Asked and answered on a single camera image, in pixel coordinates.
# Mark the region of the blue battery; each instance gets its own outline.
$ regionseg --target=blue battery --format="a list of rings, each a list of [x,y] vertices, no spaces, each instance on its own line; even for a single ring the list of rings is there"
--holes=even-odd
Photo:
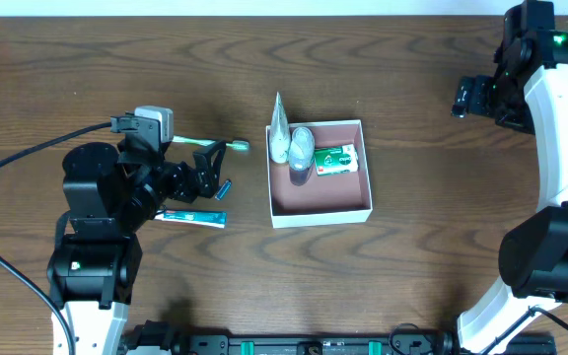
[[[225,183],[223,183],[223,185],[218,190],[218,192],[216,192],[216,196],[214,196],[214,198],[216,198],[219,201],[222,200],[223,197],[225,197],[225,195],[227,194],[227,191],[229,191],[231,187],[232,187],[232,181],[230,179],[226,179]]]

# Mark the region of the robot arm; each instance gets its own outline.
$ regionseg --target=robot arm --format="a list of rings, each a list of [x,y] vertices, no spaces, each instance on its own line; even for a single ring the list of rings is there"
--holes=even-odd
[[[111,131],[126,135],[118,150],[107,143],[88,143],[63,160],[63,190],[74,234],[62,235],[64,220],[47,277],[49,297],[73,331],[79,354],[113,355],[119,350],[142,258],[135,232],[154,219],[166,198],[191,203],[217,191],[225,142],[194,152],[196,168],[170,163],[164,155],[173,127],[170,109],[141,106],[134,114],[111,118]],[[55,315],[52,323],[53,353],[68,354]]]
[[[452,114],[535,134],[540,194],[538,213],[503,240],[501,276],[458,318],[460,346],[474,353],[503,353],[539,316],[530,308],[568,303],[568,33],[542,1],[510,9],[504,24],[494,77],[462,78]]]

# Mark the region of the wooden tabletop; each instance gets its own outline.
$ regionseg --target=wooden tabletop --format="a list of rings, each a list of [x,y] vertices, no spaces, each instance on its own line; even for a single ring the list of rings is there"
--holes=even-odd
[[[145,320],[244,333],[448,326],[498,276],[503,236],[535,210],[534,137],[450,116],[462,75],[492,74],[502,17],[0,19],[0,159],[137,106],[170,107],[229,152],[225,230],[148,222],[128,328]],[[568,30],[568,18],[559,18]],[[361,119],[374,212],[365,224],[273,230],[264,126]],[[0,253],[47,290],[67,210],[61,161],[107,130],[0,171]],[[192,147],[167,158],[193,164]],[[171,207],[185,207],[169,202]],[[568,321],[568,305],[556,313]],[[547,320],[562,354],[568,333]],[[47,307],[0,267],[0,354],[50,354]]]

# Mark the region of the box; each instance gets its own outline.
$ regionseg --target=box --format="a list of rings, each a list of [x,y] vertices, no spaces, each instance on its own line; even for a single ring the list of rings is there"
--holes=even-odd
[[[372,213],[372,189],[367,169],[361,120],[290,124],[308,127],[315,136],[316,148],[354,144],[359,158],[356,173],[318,177],[315,166],[302,186],[289,178],[288,164],[273,163],[269,157],[269,129],[266,126],[266,166],[273,228],[361,223]]]

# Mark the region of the clear plastic bottle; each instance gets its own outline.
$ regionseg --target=clear plastic bottle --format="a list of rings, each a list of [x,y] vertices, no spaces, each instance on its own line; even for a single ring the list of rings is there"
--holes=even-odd
[[[296,128],[293,132],[291,148],[288,155],[291,182],[301,186],[311,175],[311,166],[315,161],[315,137],[306,127]]]

